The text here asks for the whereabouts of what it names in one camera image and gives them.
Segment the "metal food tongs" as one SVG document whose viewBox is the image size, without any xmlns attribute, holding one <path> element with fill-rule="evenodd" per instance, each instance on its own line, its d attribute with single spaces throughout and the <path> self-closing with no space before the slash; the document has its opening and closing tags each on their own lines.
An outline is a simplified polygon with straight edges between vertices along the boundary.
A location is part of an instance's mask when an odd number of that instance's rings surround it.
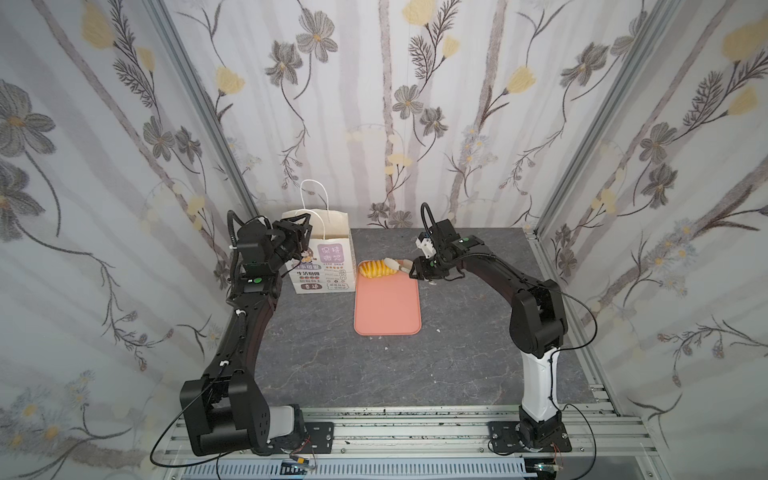
<svg viewBox="0 0 768 480">
<path fill-rule="evenodd" d="M 413 269 L 412 260 L 395 260 L 392 258 L 385 258 L 383 260 L 385 266 L 393 271 L 402 272 L 408 276 L 411 275 Z"/>
</svg>

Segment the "white printed paper bag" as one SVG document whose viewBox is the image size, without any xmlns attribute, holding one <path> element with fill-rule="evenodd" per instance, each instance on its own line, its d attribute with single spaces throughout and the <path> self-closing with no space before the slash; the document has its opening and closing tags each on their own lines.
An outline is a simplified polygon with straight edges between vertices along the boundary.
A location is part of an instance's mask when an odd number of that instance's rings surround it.
<svg viewBox="0 0 768 480">
<path fill-rule="evenodd" d="M 309 207 L 304 198 L 307 184 L 313 185 L 313 193 L 317 189 L 322 191 L 319 197 L 325 201 L 324 208 Z M 357 262 L 348 214 L 330 209 L 328 193 L 321 182 L 305 179 L 299 188 L 302 207 L 283 214 L 287 219 L 306 213 L 312 226 L 308 246 L 300 252 L 298 260 L 286 264 L 295 292 L 298 295 L 354 292 Z"/>
</svg>

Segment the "long striped bread loaf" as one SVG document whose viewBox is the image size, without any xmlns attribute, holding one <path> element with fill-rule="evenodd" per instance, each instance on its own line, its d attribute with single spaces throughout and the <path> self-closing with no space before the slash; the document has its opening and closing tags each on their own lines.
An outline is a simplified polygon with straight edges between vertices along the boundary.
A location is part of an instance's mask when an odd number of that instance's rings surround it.
<svg viewBox="0 0 768 480">
<path fill-rule="evenodd" d="M 359 265 L 359 273 L 368 279 L 376 279 L 394 275 L 398 273 L 387 268 L 383 260 L 368 260 Z"/>
</svg>

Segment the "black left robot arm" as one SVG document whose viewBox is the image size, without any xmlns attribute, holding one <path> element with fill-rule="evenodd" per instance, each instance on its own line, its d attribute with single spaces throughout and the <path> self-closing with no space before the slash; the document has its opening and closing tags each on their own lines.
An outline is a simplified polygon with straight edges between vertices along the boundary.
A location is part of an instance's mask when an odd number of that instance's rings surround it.
<svg viewBox="0 0 768 480">
<path fill-rule="evenodd" d="M 227 228 L 231 261 L 226 302 L 231 316 L 208 367 L 180 391 L 191 450 L 203 457 L 301 449 L 308 433 L 300 407 L 270 406 L 256 383 L 255 366 L 281 294 L 281 270 L 300 260 L 309 247 L 310 216 L 244 221 L 228 211 Z"/>
</svg>

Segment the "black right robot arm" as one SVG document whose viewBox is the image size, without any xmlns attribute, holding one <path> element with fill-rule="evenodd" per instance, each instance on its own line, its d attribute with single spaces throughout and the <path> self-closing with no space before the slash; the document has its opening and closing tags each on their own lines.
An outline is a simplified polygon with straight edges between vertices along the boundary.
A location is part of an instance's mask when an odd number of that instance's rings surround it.
<svg viewBox="0 0 768 480">
<path fill-rule="evenodd" d="M 454 281 L 471 273 L 501 295 L 511 308 L 510 338 L 523 359 L 524 394 L 517 422 L 489 425 L 489 449 L 502 456 L 557 449 L 557 442 L 567 439 L 556 394 L 557 363 L 568 331 L 559 285 L 522 273 L 480 238 L 460 235 L 448 220 L 430 220 L 424 227 L 416 241 L 421 255 L 413 262 L 364 261 L 358 275 L 373 279 L 405 272 L 413 280 Z"/>
</svg>

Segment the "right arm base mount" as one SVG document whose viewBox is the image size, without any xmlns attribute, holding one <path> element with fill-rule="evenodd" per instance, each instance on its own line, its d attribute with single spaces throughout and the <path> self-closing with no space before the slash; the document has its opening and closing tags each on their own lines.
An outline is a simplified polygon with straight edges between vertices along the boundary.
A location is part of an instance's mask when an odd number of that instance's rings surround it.
<svg viewBox="0 0 768 480">
<path fill-rule="evenodd" d="M 569 434 L 559 422 L 493 421 L 487 427 L 490 449 L 500 455 L 568 453 L 573 449 Z"/>
</svg>

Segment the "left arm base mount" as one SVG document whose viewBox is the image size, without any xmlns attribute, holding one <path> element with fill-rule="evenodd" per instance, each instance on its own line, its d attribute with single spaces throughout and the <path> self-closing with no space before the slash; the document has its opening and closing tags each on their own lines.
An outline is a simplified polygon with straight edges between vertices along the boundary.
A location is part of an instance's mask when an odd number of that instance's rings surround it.
<svg viewBox="0 0 768 480">
<path fill-rule="evenodd" d="M 297 427 L 293 433 L 272 439 L 266 448 L 268 454 L 324 455 L 332 452 L 335 424 L 309 422 Z"/>
</svg>

